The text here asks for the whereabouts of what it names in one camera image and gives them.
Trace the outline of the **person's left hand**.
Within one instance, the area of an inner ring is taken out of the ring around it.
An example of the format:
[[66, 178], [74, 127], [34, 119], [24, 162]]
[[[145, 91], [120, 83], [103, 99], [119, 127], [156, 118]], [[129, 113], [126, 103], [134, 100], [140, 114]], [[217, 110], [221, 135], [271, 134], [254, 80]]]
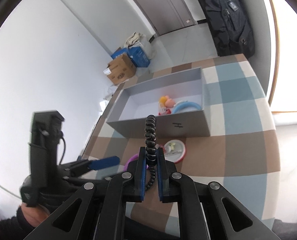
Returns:
[[50, 212], [41, 205], [28, 207], [26, 203], [22, 203], [19, 207], [26, 221], [34, 228], [44, 222], [50, 215]]

